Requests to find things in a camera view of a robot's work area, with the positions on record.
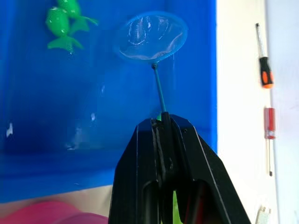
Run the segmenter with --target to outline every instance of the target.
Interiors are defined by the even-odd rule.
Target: orange screwdriver handle
[[[273,74],[268,64],[268,57],[260,58],[262,86],[271,89],[274,84]]]

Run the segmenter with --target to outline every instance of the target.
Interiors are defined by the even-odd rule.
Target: fish tail
[[[91,23],[98,25],[98,21],[95,19],[91,19],[85,16],[80,16],[77,18],[74,23],[71,26],[70,29],[70,35],[73,35],[75,32],[82,30],[82,31],[89,31],[89,26],[87,24],[87,21],[90,21]]]
[[[77,18],[71,26],[70,35],[73,35],[79,30],[89,31],[89,26],[86,22],[86,19],[82,16]]]
[[[83,48],[83,46],[74,38],[69,36],[63,36],[48,43],[48,49],[60,48],[60,49],[65,49],[70,53],[73,53],[74,52],[73,44],[78,48],[81,49]]]
[[[77,41],[75,38],[73,37],[70,37],[71,38],[71,41],[73,42],[73,44],[77,47],[77,48],[80,48],[80,49],[84,49],[84,47],[82,46],[82,44]]]
[[[95,20],[95,19],[92,19],[92,18],[88,18],[88,17],[85,17],[85,16],[82,16],[84,19],[90,21],[91,23],[93,23],[94,25],[98,25],[99,24],[99,21]]]

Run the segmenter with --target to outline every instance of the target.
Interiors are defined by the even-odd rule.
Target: green toy fish
[[[86,20],[92,22],[96,26],[98,25],[97,20],[81,16],[81,9],[77,0],[57,0],[57,2],[59,7],[64,9],[70,18],[75,19],[75,22],[70,29],[70,35],[73,35],[78,30],[89,31]]]
[[[49,30],[58,38],[48,43],[48,49],[62,48],[73,52],[73,44],[83,49],[83,46],[74,38],[68,36],[70,23],[64,9],[53,7],[48,11],[46,25]]]

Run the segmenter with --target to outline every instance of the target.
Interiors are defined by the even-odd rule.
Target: white wall
[[[276,224],[275,178],[268,174],[263,130],[270,92],[260,85],[255,30],[257,22],[265,28],[264,0],[218,0],[217,17],[218,155],[251,222],[263,205]]]
[[[281,224],[299,223],[299,1],[267,2],[269,59],[275,73],[275,141]]]

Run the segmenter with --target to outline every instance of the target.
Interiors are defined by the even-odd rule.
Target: blue background
[[[152,69],[113,52],[116,31],[147,11],[188,25],[184,46],[159,63],[166,108],[189,119],[216,151],[216,6],[214,0],[79,0],[99,20],[75,38],[73,55],[47,49],[54,0],[2,0],[0,7],[0,202],[113,183],[135,126],[159,112]],[[6,137],[9,123],[13,134]]]

